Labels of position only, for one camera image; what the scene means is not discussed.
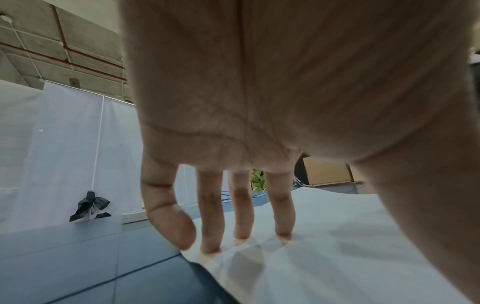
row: skin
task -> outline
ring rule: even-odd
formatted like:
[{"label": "skin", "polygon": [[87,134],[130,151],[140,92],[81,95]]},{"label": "skin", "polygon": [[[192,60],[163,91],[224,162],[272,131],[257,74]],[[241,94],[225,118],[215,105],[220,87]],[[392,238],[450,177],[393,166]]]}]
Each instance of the skin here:
[{"label": "skin", "polygon": [[153,226],[189,248],[180,164],[196,168],[201,251],[215,252],[229,172],[235,238],[248,238],[250,171],[265,172],[275,232],[295,224],[302,151],[350,163],[406,236],[480,303],[479,124],[468,67],[473,1],[119,2]]}]

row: white sheet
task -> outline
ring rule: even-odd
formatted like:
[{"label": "white sheet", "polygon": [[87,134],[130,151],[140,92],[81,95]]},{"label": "white sheet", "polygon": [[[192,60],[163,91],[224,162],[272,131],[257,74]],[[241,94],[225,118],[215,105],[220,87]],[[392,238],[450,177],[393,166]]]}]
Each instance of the white sheet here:
[{"label": "white sheet", "polygon": [[[201,264],[240,303],[469,303],[401,234],[376,195],[312,188],[292,192],[291,241],[274,232],[270,204],[255,208],[249,240],[232,237],[225,213],[221,253],[184,257]],[[194,220],[197,231],[201,219]]]}]

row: white power strip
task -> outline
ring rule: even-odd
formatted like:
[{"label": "white power strip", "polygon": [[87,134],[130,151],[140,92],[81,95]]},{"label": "white power strip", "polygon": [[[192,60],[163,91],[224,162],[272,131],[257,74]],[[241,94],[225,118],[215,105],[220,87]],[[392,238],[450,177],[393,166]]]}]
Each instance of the white power strip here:
[{"label": "white power strip", "polygon": [[140,222],[147,219],[148,219],[147,213],[145,212],[145,209],[142,209],[142,210],[131,211],[131,212],[122,214],[121,223],[128,224],[128,223]]}]

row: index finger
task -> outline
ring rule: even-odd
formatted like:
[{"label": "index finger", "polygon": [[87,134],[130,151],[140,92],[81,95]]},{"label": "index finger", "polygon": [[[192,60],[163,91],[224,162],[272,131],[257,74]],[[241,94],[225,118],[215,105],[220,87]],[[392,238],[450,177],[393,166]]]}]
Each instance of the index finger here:
[{"label": "index finger", "polygon": [[140,189],[150,223],[172,245],[186,250],[194,243],[197,231],[190,217],[177,205],[174,182],[178,168],[144,150]]}]

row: ceiling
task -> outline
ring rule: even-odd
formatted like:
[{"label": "ceiling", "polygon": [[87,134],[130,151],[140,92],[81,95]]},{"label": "ceiling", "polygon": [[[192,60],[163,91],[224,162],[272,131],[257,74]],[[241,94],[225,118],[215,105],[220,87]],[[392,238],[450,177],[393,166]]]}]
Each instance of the ceiling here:
[{"label": "ceiling", "polygon": [[[0,44],[0,56],[11,63],[22,84],[42,89],[43,80],[69,85],[70,79],[78,79],[84,90],[132,99],[114,0],[0,0],[0,14],[13,20],[0,19],[0,43],[17,48]],[[473,45],[480,50],[480,22],[473,27]]]}]

